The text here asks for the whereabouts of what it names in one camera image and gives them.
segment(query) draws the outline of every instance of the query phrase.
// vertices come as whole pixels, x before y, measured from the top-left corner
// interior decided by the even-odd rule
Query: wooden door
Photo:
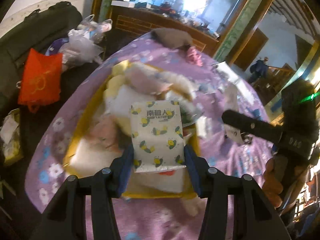
[[[247,45],[236,59],[235,64],[245,71],[267,41],[268,37],[259,28],[257,28]]]

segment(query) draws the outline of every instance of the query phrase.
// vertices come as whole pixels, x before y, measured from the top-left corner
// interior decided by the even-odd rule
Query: orange bag
[[[24,67],[18,104],[28,106],[30,112],[36,113],[40,106],[59,101],[61,67],[61,53],[45,56],[30,49]]]

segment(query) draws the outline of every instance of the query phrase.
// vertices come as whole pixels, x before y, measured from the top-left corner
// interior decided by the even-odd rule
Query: bolt
[[[214,168],[214,167],[210,167],[210,168],[208,169],[208,172],[209,172],[210,174],[216,174],[216,173],[218,172],[218,170],[217,170],[216,168]]]
[[[76,178],[77,178],[76,175],[70,175],[68,177],[68,181],[74,181]]]
[[[245,180],[247,180],[247,181],[252,180],[252,177],[251,177],[249,174],[244,174],[244,175],[243,175],[243,178],[244,178]]]
[[[109,168],[104,168],[102,169],[102,174],[110,174],[111,173],[111,170]]]

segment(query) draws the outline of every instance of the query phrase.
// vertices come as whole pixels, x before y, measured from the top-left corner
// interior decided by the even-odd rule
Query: wooden cabinet
[[[173,28],[185,31],[193,38],[194,46],[210,57],[215,54],[219,42],[193,27],[146,9],[112,6],[113,28],[127,31],[133,37],[139,37],[156,28]]]

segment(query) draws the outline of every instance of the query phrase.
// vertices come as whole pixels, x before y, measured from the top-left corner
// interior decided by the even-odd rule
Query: tissue packet
[[[185,167],[179,102],[136,102],[131,107],[135,172]]]

